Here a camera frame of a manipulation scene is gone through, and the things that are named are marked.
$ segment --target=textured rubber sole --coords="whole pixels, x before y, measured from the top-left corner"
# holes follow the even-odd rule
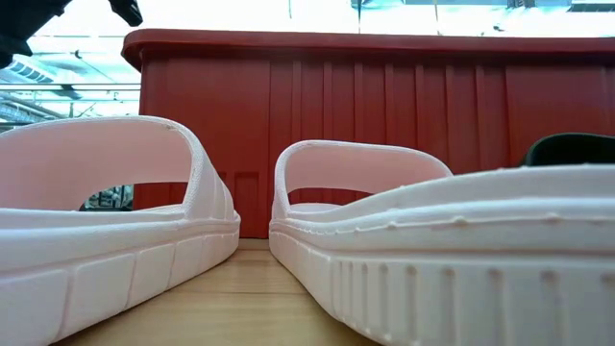
[[[239,230],[206,233],[0,273],[0,343],[47,345],[74,334],[212,268],[238,240]]]
[[[615,345],[612,257],[336,253],[269,237],[323,309],[385,345]]]

